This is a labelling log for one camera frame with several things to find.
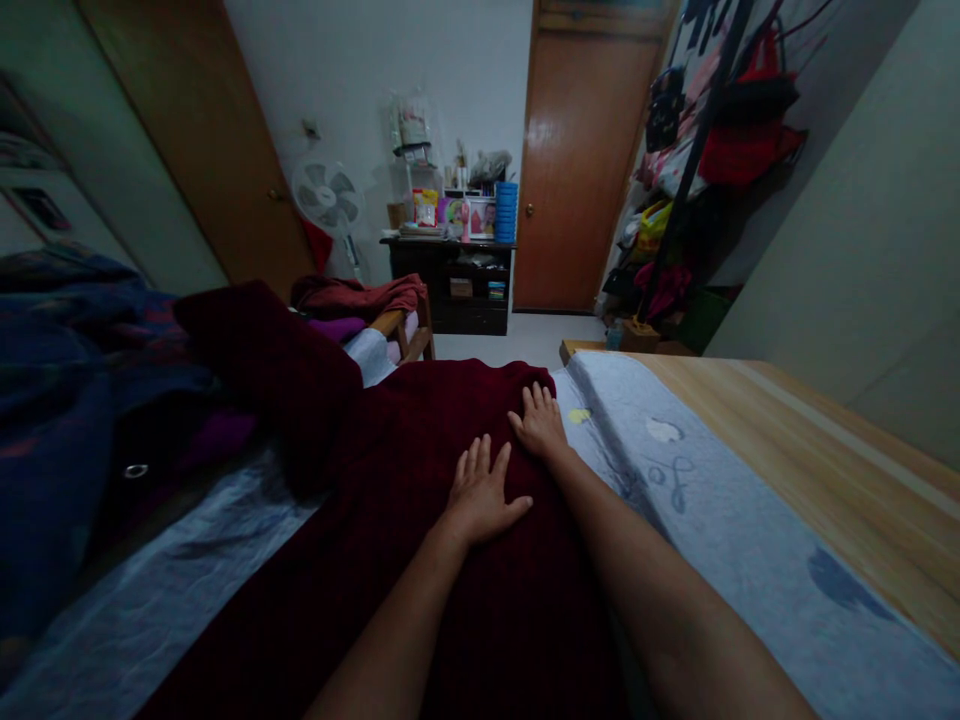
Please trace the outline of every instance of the electric fan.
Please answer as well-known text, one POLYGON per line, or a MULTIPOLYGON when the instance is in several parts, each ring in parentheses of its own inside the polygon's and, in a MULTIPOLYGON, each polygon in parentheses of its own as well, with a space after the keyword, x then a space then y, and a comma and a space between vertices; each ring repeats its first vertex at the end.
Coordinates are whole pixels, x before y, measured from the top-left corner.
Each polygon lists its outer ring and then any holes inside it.
POLYGON ((362 283, 360 257, 351 230, 363 217, 363 196, 357 192, 343 164, 327 160, 316 151, 310 152, 293 171, 290 188, 300 214, 334 239, 331 273, 345 274, 343 265, 349 264, 354 277, 362 283))

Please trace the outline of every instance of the tiled floor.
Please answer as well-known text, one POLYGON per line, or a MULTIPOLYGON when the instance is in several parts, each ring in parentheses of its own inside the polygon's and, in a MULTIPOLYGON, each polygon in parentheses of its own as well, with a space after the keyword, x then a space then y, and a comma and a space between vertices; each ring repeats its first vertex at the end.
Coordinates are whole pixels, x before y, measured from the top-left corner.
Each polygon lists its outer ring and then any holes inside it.
POLYGON ((559 370, 560 341, 602 340, 603 323, 595 317, 575 315, 510 315, 507 335, 437 335, 434 343, 438 360, 478 358, 491 367, 514 360, 559 370))

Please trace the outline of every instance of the door frame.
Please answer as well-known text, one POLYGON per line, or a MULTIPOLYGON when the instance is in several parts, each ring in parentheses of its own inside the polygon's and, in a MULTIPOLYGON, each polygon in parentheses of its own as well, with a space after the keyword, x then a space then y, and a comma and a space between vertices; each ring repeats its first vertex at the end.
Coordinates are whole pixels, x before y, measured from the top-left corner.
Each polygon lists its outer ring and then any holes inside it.
MULTIPOLYGON (((646 82, 646 85, 649 86, 653 83, 654 78, 656 78, 662 72, 663 59, 666 56, 669 48, 670 38, 673 36, 673 30, 676 27, 676 23, 680 19, 680 2, 681 0, 665 0, 664 9, 662 11, 648 9, 628 11, 623 9, 617 10, 616 12, 611 12, 611 8, 599 6, 590 10, 590 12, 593 12, 594 14, 586 15, 583 13, 584 9, 589 8, 588 3, 571 0, 533 0, 533 17, 530 22, 530 56, 527 61, 527 100, 526 108, 524 109, 523 114, 523 152, 520 160, 520 188, 519 197, 517 200, 518 215, 524 212, 523 199, 525 173, 523 172, 523 168, 527 164, 527 128, 530 126, 530 104, 533 95, 532 81, 537 57, 537 40, 540 37, 540 33, 544 31, 589 33, 592 35, 608 37, 635 38, 640 42, 659 42, 660 47, 657 48, 653 67, 651 68, 651 74, 650 77, 647 78, 646 82), (566 12, 558 12, 559 9, 566 7, 569 7, 570 10, 567 10, 566 12)), ((647 116, 649 113, 650 105, 648 102, 644 104, 643 117, 641 118, 641 122, 637 126, 637 130, 634 134, 630 155, 624 160, 623 182, 621 183, 622 189, 620 191, 620 201, 618 203, 620 212, 614 215, 610 227, 607 230, 607 235, 609 236, 609 241, 607 242, 606 247, 608 257, 610 255, 610 248, 613 246, 613 234, 617 230, 617 225, 620 222, 620 215, 623 214, 623 205, 626 202, 627 195, 630 191, 630 177, 633 175, 637 153, 640 151, 640 143, 642 142, 644 133, 646 132, 647 116)), ((521 235, 521 229, 523 227, 525 227, 523 223, 517 224, 517 250, 515 251, 517 254, 519 254, 520 245, 523 243, 523 237, 521 235)), ((595 288, 597 293, 600 292, 600 287, 603 284, 603 276, 605 273, 606 265, 600 268, 600 274, 596 280, 595 288)), ((596 296, 594 296, 594 305, 596 305, 596 296)), ((512 311, 531 313, 547 312, 544 310, 538 310, 536 308, 518 308, 512 311)), ((550 314, 592 315, 594 313, 588 313, 587 311, 555 310, 550 311, 550 314)))

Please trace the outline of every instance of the cardboard box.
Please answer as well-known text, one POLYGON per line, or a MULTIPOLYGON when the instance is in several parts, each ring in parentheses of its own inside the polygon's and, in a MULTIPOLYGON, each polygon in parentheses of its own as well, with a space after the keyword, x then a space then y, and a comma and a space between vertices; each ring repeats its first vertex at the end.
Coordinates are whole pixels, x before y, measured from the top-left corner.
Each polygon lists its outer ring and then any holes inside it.
POLYGON ((638 325, 633 318, 624 321, 620 352, 655 353, 659 342, 660 333, 649 325, 638 325))
POLYGON ((450 297, 473 297, 473 280, 450 278, 450 297))

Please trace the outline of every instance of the door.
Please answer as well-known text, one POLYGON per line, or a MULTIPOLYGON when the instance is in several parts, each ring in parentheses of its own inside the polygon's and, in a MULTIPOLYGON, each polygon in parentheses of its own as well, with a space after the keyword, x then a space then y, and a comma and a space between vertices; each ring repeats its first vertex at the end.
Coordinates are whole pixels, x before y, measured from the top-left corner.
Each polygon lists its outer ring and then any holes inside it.
POLYGON ((585 20, 540 17, 528 79, 514 307, 590 312, 667 23, 611 35, 596 23, 586 26, 591 32, 555 30, 585 20))
POLYGON ((222 3, 77 4, 227 277, 289 301, 313 262, 222 3))

